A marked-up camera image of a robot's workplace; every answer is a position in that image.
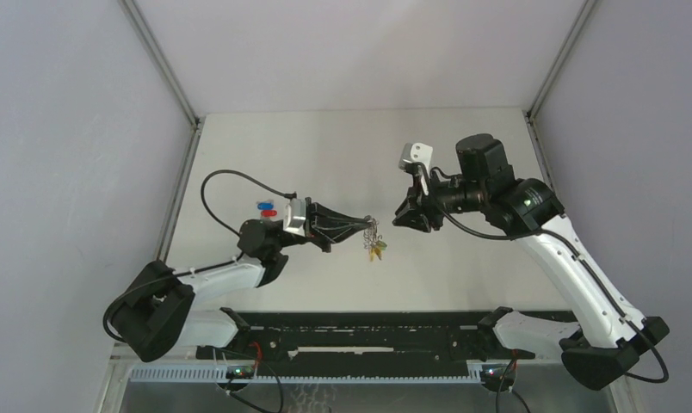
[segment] white surface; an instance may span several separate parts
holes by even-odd
[[[529,317],[512,311],[498,319],[493,332],[505,348],[520,349],[536,354],[539,360],[561,361],[564,349],[559,341],[579,330],[579,323],[561,323]]]
[[[237,333],[237,324],[222,311],[190,311],[175,346],[225,347]]]
[[[92,411],[188,123],[116,1],[0,1],[0,411]]]
[[[590,265],[617,305],[626,313],[625,319],[641,328],[641,320],[645,316],[617,291],[589,251],[579,242],[569,218],[554,217],[541,228],[552,231],[572,243],[581,259]],[[564,243],[549,235],[525,237],[516,242],[544,268],[549,280],[569,304],[577,321],[582,324],[584,338],[591,346],[617,348],[618,341],[630,341],[635,337],[635,331],[621,321],[620,314],[610,304],[590,273],[572,257],[572,252]]]
[[[583,0],[139,0],[198,114],[528,109]]]
[[[584,243],[670,326],[670,382],[643,385],[648,410],[692,411],[692,1],[602,2],[539,122]]]
[[[197,308],[199,304],[222,294],[257,287],[264,274],[265,268],[260,264],[260,260],[245,256],[237,264],[182,277],[180,280],[194,290],[196,296],[191,306]]]
[[[290,262],[273,283],[210,301],[212,308],[259,311],[477,310],[567,308],[521,247],[470,237],[446,226],[425,234],[391,225],[411,177],[398,162],[407,142],[434,146],[433,164],[459,169],[454,145],[493,133],[506,146],[517,176],[538,176],[518,108],[215,114],[207,117],[173,237],[169,265],[209,264],[236,252],[236,238],[208,217],[199,187],[216,169],[252,174],[280,191],[341,213],[375,216],[388,243],[383,262],[369,262],[360,235],[330,254],[313,245],[284,250]],[[256,218],[256,201],[273,195],[236,176],[207,187],[210,207],[239,228]],[[282,214],[285,202],[276,200]],[[496,230],[479,213],[460,219]]]

